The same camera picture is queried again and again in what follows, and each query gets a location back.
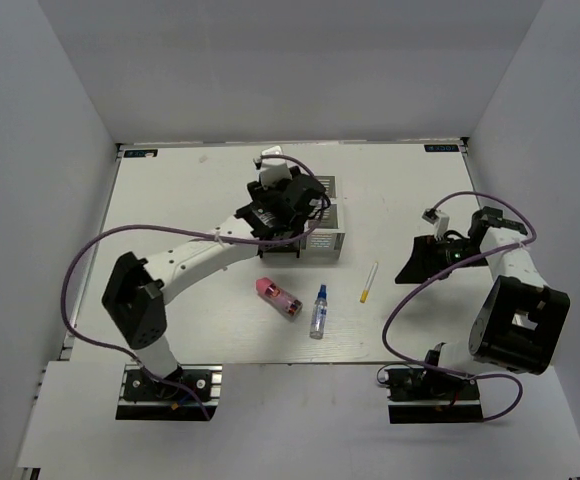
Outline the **blue spray bottle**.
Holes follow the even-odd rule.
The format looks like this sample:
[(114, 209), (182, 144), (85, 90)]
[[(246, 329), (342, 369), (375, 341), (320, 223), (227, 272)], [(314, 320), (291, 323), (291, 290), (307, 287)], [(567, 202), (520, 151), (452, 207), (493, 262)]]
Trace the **blue spray bottle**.
[(311, 318), (309, 336), (315, 340), (321, 340), (324, 335), (325, 322), (327, 317), (327, 287), (322, 284), (317, 294)]

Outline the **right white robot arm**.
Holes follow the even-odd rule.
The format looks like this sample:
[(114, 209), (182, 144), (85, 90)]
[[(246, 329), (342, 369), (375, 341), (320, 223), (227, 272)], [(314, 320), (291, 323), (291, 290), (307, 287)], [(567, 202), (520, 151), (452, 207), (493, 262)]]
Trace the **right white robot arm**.
[(421, 374), (423, 390), (436, 399), (447, 397), (458, 385), (456, 372), (542, 374), (571, 301), (551, 288), (535, 267), (526, 248), (529, 228), (492, 207), (472, 215), (466, 235), (451, 230), (448, 215), (438, 209), (425, 210), (423, 218), (434, 231), (414, 238), (397, 284), (424, 285), (448, 278), (455, 268), (470, 267), (488, 268), (493, 279), (468, 338), (441, 342), (428, 351), (425, 361), (433, 366)]

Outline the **yellow cap marker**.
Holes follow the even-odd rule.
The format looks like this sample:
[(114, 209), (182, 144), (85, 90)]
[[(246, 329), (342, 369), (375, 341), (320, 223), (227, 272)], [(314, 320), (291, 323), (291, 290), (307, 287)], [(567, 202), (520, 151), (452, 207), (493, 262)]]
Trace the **yellow cap marker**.
[(364, 288), (363, 288), (361, 295), (360, 295), (360, 302), (362, 304), (364, 304), (367, 301), (367, 298), (369, 296), (369, 292), (371, 290), (371, 287), (373, 285), (374, 279), (375, 279), (377, 271), (378, 271), (378, 267), (379, 267), (379, 262), (375, 261), (370, 269), (370, 272), (369, 272), (368, 277), (366, 279), (366, 282), (364, 284)]

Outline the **pink cap candy tube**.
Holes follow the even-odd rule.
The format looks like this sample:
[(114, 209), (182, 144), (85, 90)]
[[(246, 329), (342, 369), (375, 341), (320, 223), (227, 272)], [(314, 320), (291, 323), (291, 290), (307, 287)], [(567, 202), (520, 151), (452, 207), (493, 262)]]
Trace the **pink cap candy tube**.
[(257, 279), (255, 288), (261, 298), (286, 317), (294, 318), (300, 314), (302, 302), (271, 279), (267, 277)]

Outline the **black slotted pen holder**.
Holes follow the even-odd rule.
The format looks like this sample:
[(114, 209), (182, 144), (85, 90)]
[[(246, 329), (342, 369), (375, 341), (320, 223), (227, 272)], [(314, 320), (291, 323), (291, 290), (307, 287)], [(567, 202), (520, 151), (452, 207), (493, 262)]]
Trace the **black slotted pen holder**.
[(258, 246), (257, 255), (260, 259), (271, 256), (299, 258), (301, 256), (301, 240), (292, 243), (288, 241), (279, 243), (272, 240), (264, 242)]

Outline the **white slotted pen holder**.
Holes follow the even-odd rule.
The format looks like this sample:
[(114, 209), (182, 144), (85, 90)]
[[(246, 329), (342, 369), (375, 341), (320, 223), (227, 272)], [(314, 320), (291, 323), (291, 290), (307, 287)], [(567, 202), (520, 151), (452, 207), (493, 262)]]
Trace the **white slotted pen holder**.
[(346, 236), (343, 196), (337, 177), (317, 175), (330, 200), (319, 227), (301, 241), (300, 256), (324, 260), (338, 260)]

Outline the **corner label sticker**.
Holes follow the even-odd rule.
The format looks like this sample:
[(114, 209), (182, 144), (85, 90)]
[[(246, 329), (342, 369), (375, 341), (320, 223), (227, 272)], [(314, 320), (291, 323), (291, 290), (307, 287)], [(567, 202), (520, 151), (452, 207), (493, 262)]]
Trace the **corner label sticker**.
[(157, 155), (157, 149), (130, 149), (123, 153), (124, 158), (154, 158)]
[(459, 152), (460, 148), (456, 144), (425, 144), (424, 149), (428, 153)]

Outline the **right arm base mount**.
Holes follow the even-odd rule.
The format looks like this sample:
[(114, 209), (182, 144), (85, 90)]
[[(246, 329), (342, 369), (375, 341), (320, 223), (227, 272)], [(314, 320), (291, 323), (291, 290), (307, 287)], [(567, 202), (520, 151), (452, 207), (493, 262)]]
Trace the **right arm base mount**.
[(466, 424), (484, 420), (474, 380), (405, 364), (382, 367), (376, 380), (387, 390), (391, 425)]

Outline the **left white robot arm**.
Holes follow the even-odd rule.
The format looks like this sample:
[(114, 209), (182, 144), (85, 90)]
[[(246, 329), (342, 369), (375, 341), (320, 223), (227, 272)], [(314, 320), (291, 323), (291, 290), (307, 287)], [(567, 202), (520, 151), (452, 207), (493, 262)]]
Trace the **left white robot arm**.
[(248, 185), (251, 202), (204, 234), (161, 253), (120, 256), (102, 295), (102, 305), (131, 352), (149, 373), (147, 387), (169, 399), (181, 387), (177, 360), (166, 338), (166, 306), (180, 293), (266, 247), (293, 245), (319, 206), (326, 188), (293, 169), (288, 178), (264, 187)]

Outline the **left corner label sticker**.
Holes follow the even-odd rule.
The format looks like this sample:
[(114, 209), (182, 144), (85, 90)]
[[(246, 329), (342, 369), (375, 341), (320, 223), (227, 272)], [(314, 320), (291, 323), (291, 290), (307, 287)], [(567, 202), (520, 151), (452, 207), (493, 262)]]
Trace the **left corner label sticker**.
[(130, 149), (123, 153), (124, 158), (154, 158), (157, 155), (157, 149)]

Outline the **right corner label sticker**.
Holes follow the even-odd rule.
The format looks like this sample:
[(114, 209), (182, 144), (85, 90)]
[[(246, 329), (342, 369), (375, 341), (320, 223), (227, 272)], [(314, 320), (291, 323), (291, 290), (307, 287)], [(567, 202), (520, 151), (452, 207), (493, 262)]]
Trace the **right corner label sticker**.
[(460, 148), (456, 144), (425, 144), (424, 149), (428, 153), (459, 152)]

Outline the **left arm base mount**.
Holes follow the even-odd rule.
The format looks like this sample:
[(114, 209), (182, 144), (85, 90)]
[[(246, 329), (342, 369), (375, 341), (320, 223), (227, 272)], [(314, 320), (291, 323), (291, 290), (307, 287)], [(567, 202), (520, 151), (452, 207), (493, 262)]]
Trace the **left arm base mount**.
[(219, 404), (223, 367), (220, 365), (184, 365), (172, 381), (185, 385), (202, 401), (187, 391), (150, 379), (138, 366), (126, 365), (122, 376), (115, 419), (121, 421), (205, 422)]

